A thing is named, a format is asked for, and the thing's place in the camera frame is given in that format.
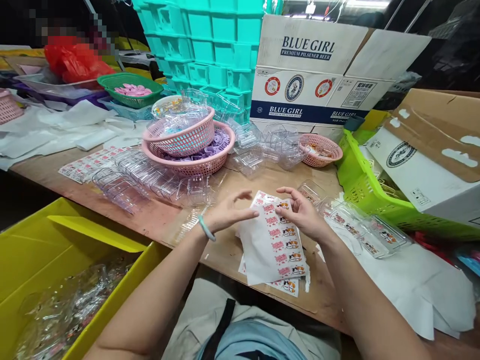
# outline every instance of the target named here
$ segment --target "stacked crates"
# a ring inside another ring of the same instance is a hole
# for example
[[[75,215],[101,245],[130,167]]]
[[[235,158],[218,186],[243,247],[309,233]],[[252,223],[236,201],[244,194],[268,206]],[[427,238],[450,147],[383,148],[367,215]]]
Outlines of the stacked crates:
[[[167,95],[194,88],[250,114],[262,18],[273,0],[133,0]]]

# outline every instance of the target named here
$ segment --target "wooden table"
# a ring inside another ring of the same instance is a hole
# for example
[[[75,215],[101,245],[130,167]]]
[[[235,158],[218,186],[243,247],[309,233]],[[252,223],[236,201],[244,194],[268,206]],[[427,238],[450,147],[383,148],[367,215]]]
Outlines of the wooden table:
[[[99,196],[90,185],[80,185],[58,173],[58,170],[63,165],[84,156],[86,156],[84,151],[71,149],[49,156],[30,158],[15,164],[10,168],[10,171],[30,179],[156,242],[170,248],[175,247],[178,242],[173,234],[180,224],[185,221],[189,212],[167,203],[152,200],[143,209],[141,215],[129,216],[125,211]],[[254,194],[257,190],[262,190],[274,195],[276,188],[280,186],[297,188],[306,179],[313,180],[330,197],[335,198],[342,191],[342,187],[337,179],[336,168],[333,165],[323,169],[314,169],[301,163],[295,167],[294,171],[286,172],[272,164],[261,176],[253,181],[246,179],[242,174],[233,170],[234,168],[230,166],[229,161],[225,167],[229,170],[220,190],[220,198],[231,191],[243,188],[252,189]],[[249,205],[248,201],[242,200],[239,207],[247,207]],[[246,285],[247,277],[238,272],[243,249],[240,239],[235,237],[235,229],[235,227],[232,227],[219,232],[216,235],[217,241],[208,243],[200,261],[219,273]],[[266,284],[256,285],[253,288],[349,335],[350,331],[339,305],[335,287],[326,265],[317,256],[316,244],[306,236],[303,236],[302,245],[306,249],[305,256],[311,270],[309,293],[304,291],[303,285],[300,285],[301,291],[298,298]],[[462,360],[480,359],[479,318],[477,316],[475,330],[463,333],[460,340],[435,331],[435,341],[425,341],[432,358],[453,359],[458,357]]]

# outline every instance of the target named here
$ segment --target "person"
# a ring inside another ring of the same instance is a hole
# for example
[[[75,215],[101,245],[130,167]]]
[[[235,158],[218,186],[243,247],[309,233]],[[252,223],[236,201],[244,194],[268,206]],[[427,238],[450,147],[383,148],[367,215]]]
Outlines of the person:
[[[430,359],[410,325],[310,201],[290,187],[280,187],[277,192],[290,195],[292,202],[291,210],[278,207],[277,214],[320,245],[362,357]],[[209,241],[206,233],[259,216],[254,208],[235,208],[238,199],[251,200],[252,192],[239,191],[211,209],[203,219],[207,231],[200,224],[192,228],[127,298],[85,359],[136,360],[152,355]],[[340,359],[332,344],[321,331],[317,336],[301,333],[255,306],[237,304],[215,284],[196,279],[162,358]]]

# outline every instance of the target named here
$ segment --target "red plastic bag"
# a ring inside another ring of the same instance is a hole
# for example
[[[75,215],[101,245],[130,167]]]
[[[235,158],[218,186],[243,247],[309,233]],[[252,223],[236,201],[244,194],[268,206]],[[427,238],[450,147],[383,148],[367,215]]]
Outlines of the red plastic bag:
[[[51,71],[66,84],[115,73],[89,44],[81,42],[75,36],[49,36],[45,58]]]

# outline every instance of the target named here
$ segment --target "green plastic basket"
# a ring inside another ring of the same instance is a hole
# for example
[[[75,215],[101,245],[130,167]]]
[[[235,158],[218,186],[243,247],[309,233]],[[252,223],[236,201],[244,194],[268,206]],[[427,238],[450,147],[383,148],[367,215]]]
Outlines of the green plastic basket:
[[[100,76],[97,81],[105,88],[112,98],[134,109],[141,109],[148,105],[152,105],[162,97],[160,93],[164,90],[164,87],[159,83],[131,72],[118,72],[111,75]],[[135,97],[115,92],[115,88],[121,88],[124,84],[133,84],[136,86],[143,85],[151,90],[151,94]]]
[[[418,212],[411,202],[388,196],[375,178],[370,163],[363,156],[352,133],[348,130],[343,132],[339,144],[343,157],[335,164],[338,167],[338,181],[345,191],[345,200],[368,214],[382,216],[405,231],[418,230],[443,239],[480,240],[480,229]]]

